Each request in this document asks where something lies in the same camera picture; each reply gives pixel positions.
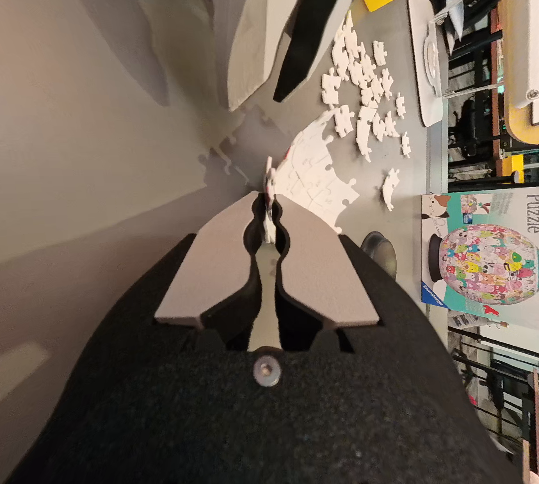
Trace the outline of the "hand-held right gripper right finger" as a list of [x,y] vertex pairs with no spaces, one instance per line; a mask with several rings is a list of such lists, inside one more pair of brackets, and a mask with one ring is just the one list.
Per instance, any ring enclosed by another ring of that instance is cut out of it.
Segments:
[[371,327],[380,317],[340,236],[282,194],[272,207],[279,259],[275,311],[283,351],[308,351],[320,332]]

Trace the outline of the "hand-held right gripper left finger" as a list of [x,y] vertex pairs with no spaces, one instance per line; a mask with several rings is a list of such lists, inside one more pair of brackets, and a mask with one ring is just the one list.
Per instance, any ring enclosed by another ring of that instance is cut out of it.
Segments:
[[263,195],[252,191],[211,218],[194,236],[154,319],[214,330],[229,348],[246,348],[261,309],[255,256],[264,213]]

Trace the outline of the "curved assembled puzzle section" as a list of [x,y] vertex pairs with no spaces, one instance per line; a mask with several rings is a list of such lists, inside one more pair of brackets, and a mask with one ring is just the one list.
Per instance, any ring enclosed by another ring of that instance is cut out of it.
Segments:
[[334,137],[323,137],[327,122],[335,117],[337,108],[324,111],[292,141],[285,157],[277,168],[272,157],[267,158],[264,176],[265,218],[264,238],[267,244],[276,243],[276,227],[273,222],[273,201],[277,195],[284,196],[315,214],[337,234],[342,229],[336,222],[340,214],[359,197],[353,186],[337,177],[328,144]]

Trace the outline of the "pile of white puzzle pieces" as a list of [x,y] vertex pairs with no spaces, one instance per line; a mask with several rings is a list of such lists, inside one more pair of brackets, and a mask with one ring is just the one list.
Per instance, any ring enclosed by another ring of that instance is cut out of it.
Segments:
[[[367,162],[371,161],[371,138],[380,143],[385,138],[398,139],[401,155],[410,159],[408,132],[397,130],[397,120],[406,115],[405,97],[392,91],[394,78],[387,68],[384,42],[375,40],[370,55],[358,39],[350,10],[333,38],[331,60],[332,67],[322,74],[321,99],[328,107],[323,117],[333,121],[336,135],[344,138],[355,133],[360,155]],[[339,98],[340,87],[346,82],[357,88],[357,111]]]

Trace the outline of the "joined white puzzle piece pair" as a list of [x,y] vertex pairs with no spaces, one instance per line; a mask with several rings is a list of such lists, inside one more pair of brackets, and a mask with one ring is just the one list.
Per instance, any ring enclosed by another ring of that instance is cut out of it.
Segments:
[[399,169],[391,168],[388,171],[381,188],[383,202],[389,212],[392,212],[394,210],[394,206],[392,204],[392,196],[394,194],[395,188],[399,185],[399,183]]

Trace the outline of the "colourful puzzle ball box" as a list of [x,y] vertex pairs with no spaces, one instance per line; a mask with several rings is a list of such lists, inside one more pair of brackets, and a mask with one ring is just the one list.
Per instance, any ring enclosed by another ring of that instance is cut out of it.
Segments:
[[538,329],[538,187],[421,197],[421,301]]

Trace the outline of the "black round stand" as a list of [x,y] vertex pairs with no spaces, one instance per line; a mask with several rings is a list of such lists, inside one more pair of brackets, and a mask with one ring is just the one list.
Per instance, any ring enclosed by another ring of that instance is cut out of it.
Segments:
[[397,257],[392,243],[381,232],[372,231],[364,238],[360,248],[393,280],[397,276]]

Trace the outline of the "white document holder stand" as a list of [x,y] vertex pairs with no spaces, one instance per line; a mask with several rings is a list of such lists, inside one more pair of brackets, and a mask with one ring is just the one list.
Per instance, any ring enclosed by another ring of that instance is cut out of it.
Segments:
[[538,0],[501,1],[504,123],[521,143],[538,144]]

